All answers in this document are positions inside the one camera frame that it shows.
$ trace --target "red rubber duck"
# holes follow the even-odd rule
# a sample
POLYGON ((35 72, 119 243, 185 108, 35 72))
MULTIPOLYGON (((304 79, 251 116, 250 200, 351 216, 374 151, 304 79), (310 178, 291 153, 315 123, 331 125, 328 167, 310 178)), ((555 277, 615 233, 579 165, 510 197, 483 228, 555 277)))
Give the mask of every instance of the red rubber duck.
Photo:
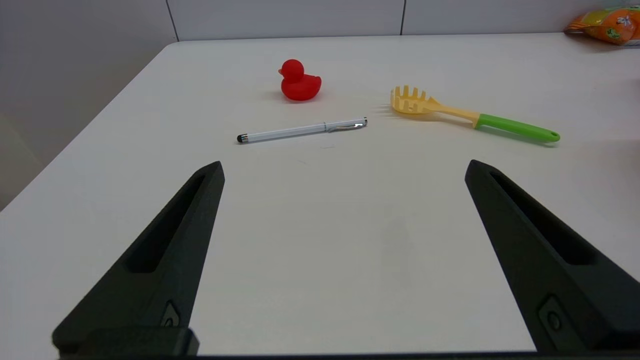
POLYGON ((305 68, 298 60, 285 61, 278 72, 284 77, 280 85, 282 93, 291 100, 309 100, 320 91, 322 79, 319 76, 305 75, 305 68))

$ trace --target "pen clip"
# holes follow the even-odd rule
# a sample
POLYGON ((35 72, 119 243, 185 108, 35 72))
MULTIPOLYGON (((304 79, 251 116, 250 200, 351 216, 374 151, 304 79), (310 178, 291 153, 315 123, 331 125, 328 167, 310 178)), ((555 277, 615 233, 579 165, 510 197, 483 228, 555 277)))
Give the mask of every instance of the pen clip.
POLYGON ((329 129, 327 133, 332 133, 334 131, 342 131, 342 130, 351 130, 351 129, 359 129, 364 127, 364 124, 353 124, 351 126, 337 126, 329 129))

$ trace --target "snack bag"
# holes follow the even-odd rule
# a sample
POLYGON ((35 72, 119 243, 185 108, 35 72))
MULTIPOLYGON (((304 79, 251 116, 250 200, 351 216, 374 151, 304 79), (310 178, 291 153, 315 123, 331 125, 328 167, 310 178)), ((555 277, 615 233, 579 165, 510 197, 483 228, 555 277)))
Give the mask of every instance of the snack bag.
POLYGON ((577 17, 564 32, 585 33, 616 45, 640 45, 640 8, 613 8, 588 12, 577 17))

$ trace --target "green handle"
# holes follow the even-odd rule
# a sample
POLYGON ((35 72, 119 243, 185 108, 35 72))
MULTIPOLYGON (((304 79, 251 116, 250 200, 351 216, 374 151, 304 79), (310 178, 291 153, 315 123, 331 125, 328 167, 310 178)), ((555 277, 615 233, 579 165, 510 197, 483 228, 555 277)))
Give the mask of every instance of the green handle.
POLYGON ((496 129, 509 131, 543 142, 556 142, 560 140, 560 135, 554 131, 493 115, 480 114, 476 128, 482 125, 495 127, 496 129))

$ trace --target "pen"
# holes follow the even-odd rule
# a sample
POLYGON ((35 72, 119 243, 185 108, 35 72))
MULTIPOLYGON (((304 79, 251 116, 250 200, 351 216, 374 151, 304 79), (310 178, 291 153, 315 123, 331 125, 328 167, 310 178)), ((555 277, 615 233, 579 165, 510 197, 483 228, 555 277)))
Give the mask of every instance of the pen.
POLYGON ((355 119, 355 120, 323 122, 322 124, 294 127, 291 129, 284 129, 284 130, 266 131, 264 133, 241 134, 241 135, 238 135, 237 140, 240 143, 258 142, 258 141, 264 141, 264 140, 286 138, 288 136, 299 136, 299 135, 325 133, 325 132, 331 133, 332 131, 336 131, 336 130, 360 129, 361 127, 365 127, 366 125, 367 125, 367 117, 362 117, 360 119, 355 119))

